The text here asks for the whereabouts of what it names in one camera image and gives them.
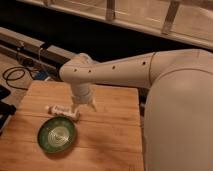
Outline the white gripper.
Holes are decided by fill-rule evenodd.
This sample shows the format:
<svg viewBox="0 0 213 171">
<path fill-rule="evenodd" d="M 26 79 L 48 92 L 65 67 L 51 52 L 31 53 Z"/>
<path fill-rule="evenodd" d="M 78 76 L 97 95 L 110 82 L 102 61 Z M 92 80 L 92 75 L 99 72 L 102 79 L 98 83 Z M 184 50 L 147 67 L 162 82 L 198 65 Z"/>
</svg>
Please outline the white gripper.
<svg viewBox="0 0 213 171">
<path fill-rule="evenodd" d="M 88 104 L 95 112 L 97 112 L 96 104 L 93 100 L 93 93 L 89 83 L 72 84 L 72 99 L 71 112 L 78 113 L 79 104 Z"/>
</svg>

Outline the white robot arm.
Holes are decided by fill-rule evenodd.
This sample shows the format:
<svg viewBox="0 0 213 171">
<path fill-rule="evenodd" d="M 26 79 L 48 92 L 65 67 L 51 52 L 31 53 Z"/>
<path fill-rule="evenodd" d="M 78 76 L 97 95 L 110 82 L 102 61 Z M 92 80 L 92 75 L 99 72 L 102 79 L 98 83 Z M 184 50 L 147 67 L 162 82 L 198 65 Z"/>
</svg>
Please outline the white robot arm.
<svg viewBox="0 0 213 171">
<path fill-rule="evenodd" d="M 213 53 L 152 52 L 95 63 L 80 53 L 62 65 L 75 106 L 92 101 L 89 85 L 149 90 L 144 114 L 146 171 L 213 171 Z"/>
</svg>

